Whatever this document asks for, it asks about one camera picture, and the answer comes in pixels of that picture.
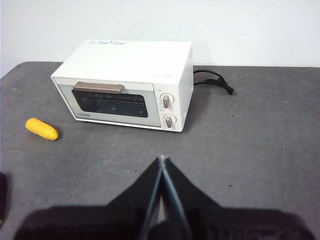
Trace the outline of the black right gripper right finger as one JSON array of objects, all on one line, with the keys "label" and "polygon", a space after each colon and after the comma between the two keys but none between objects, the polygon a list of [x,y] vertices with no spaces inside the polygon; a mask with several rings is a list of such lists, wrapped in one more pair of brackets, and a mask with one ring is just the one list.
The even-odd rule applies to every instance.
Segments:
[{"label": "black right gripper right finger", "polygon": [[168,212],[192,240],[313,240],[298,215],[277,209],[224,207],[164,158]]}]

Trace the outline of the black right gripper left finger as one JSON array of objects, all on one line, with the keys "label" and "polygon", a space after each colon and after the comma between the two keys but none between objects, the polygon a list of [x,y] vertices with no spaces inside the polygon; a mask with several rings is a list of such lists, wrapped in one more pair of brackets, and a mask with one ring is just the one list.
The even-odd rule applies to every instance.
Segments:
[{"label": "black right gripper left finger", "polygon": [[159,214],[162,170],[156,158],[105,205],[64,205],[31,212],[16,240],[138,240]]}]

